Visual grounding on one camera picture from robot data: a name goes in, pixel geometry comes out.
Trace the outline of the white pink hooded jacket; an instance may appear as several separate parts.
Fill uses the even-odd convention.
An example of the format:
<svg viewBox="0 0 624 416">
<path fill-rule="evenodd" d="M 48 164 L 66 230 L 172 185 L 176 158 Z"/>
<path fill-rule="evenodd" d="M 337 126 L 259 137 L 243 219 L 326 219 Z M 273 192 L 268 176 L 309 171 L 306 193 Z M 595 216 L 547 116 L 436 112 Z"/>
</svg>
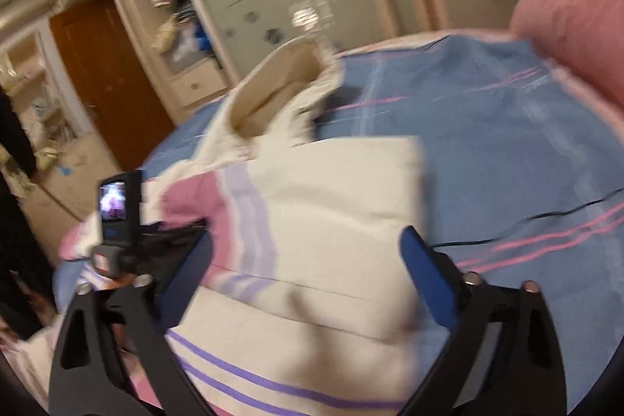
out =
<svg viewBox="0 0 624 416">
<path fill-rule="evenodd" d="M 410 396 L 417 293 L 402 231 L 422 222 L 410 137 L 318 140 L 343 83 L 325 42 L 296 38 L 227 94 L 193 156 L 143 185 L 142 219 L 205 220 L 214 245 L 167 339 L 232 415 L 393 415 Z"/>
</svg>

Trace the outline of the brown wooden door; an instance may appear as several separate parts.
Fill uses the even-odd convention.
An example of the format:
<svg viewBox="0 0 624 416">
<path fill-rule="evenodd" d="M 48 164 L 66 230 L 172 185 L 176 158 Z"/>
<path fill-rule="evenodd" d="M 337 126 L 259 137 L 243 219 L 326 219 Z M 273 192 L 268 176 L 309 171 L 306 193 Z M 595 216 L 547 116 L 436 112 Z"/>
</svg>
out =
<svg viewBox="0 0 624 416">
<path fill-rule="evenodd" d="M 124 171 L 140 167 L 176 126 L 135 54 L 113 0 L 71 6 L 50 19 L 75 91 Z"/>
</svg>

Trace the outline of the beige side cabinet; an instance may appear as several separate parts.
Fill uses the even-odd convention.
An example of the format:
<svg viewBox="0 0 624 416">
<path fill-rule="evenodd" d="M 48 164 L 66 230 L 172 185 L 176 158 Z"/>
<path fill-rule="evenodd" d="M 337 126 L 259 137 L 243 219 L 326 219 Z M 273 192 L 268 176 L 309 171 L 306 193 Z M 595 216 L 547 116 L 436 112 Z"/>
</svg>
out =
<svg viewBox="0 0 624 416">
<path fill-rule="evenodd" d="M 39 34 L 3 48 L 1 85 L 30 139 L 41 181 L 33 184 L 6 151 L 1 171 L 42 248 L 56 258 L 64 235 L 95 210 L 96 184 L 119 166 L 98 135 L 78 130 Z"/>
</svg>

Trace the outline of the blue striped bed cover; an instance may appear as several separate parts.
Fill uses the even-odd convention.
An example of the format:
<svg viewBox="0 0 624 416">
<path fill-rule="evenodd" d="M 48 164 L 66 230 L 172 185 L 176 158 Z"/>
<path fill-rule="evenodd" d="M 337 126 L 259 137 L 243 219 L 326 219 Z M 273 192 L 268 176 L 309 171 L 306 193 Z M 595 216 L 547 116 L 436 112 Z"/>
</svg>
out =
<svg viewBox="0 0 624 416">
<path fill-rule="evenodd" d="M 333 55 L 344 80 L 314 120 L 315 138 L 416 140 L 422 222 L 408 227 L 463 273 L 500 287 L 539 285 L 560 343 L 564 415 L 622 410 L 619 111 L 523 40 L 430 34 Z M 141 168 L 142 196 L 146 179 L 193 156 L 227 94 L 156 148 Z M 142 230 L 154 224 L 143 221 L 143 203 Z M 82 272 L 62 300 L 62 322 L 79 286 L 106 290 L 133 281 L 132 274 L 112 280 L 94 270 L 91 252 L 103 244 L 97 208 L 64 251 Z M 416 293 L 406 402 L 449 336 Z M 394 415 L 404 415 L 406 402 Z"/>
</svg>

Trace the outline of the clear plastic storage box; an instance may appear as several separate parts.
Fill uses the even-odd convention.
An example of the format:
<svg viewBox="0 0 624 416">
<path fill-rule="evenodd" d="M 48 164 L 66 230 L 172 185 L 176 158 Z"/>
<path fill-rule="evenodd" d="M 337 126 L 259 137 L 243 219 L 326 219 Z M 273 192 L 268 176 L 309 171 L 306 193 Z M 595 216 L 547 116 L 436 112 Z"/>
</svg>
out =
<svg viewBox="0 0 624 416">
<path fill-rule="evenodd" d="M 189 22 L 179 25 L 175 38 L 170 50 L 164 53 L 162 57 L 168 70 L 178 74 L 201 61 L 205 55 L 200 50 L 195 23 Z"/>
</svg>

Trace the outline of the blue garment in wardrobe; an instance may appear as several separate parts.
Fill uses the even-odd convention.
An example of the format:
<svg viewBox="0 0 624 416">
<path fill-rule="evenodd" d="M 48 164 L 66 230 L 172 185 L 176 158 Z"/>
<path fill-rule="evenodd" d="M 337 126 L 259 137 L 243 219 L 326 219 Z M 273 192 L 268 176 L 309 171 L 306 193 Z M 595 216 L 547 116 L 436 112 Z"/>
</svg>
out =
<svg viewBox="0 0 624 416">
<path fill-rule="evenodd" d="M 193 26 L 193 37 L 195 37 L 199 52 L 206 55 L 211 55 L 214 52 L 213 46 L 211 45 L 211 38 L 206 34 L 206 31 L 199 21 L 196 21 Z"/>
</svg>

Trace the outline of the beige cloth on box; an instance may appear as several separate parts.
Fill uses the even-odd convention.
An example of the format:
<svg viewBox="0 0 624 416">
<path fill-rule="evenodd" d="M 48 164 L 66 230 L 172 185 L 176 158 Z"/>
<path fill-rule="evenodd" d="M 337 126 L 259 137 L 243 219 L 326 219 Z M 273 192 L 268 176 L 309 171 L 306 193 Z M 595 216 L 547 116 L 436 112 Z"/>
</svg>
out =
<svg viewBox="0 0 624 416">
<path fill-rule="evenodd" d="M 151 47 L 159 54 L 164 55 L 171 50 L 178 38 L 178 16 L 172 14 L 157 30 Z"/>
</svg>

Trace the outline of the rolled pink blanket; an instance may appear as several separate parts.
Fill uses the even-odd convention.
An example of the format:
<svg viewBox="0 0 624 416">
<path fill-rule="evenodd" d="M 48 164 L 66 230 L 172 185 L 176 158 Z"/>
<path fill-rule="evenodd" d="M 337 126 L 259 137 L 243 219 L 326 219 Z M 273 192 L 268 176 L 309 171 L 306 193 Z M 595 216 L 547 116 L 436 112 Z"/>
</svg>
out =
<svg viewBox="0 0 624 416">
<path fill-rule="evenodd" d="M 518 0 L 511 32 L 623 104 L 623 0 Z"/>
</svg>

